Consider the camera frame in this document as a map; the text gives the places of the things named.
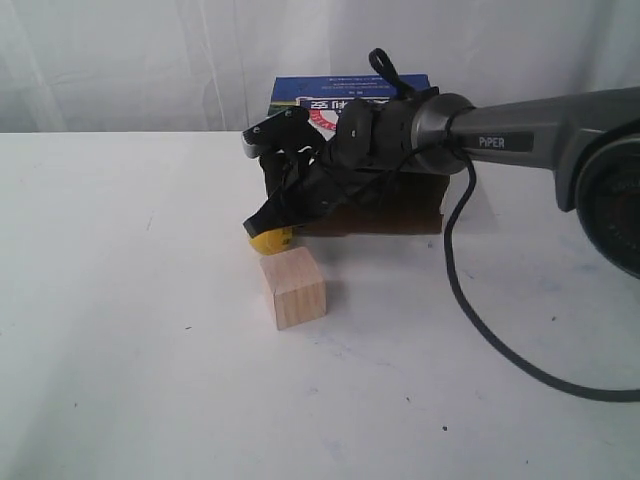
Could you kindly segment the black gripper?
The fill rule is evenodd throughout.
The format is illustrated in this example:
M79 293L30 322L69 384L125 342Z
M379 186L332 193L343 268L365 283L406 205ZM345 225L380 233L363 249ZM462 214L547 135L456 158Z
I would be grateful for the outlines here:
M423 159L440 149L440 135L420 140L416 117L438 99L437 88L405 91L385 103L358 98L340 116L334 136L297 155L279 189L243 222L250 237L313 223L343 204L380 203L409 166L428 171Z

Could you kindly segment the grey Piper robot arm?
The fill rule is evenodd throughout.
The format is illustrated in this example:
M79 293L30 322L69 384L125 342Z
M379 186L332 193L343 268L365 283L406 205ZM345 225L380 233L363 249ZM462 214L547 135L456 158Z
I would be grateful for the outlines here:
M384 102L346 103L332 137L302 106L243 133L265 175L266 202L250 236L303 226L343 204L380 202L401 172L451 176L472 162L553 174L556 203L575 211L594 247L639 272L639 91L605 90L476 107L436 88Z

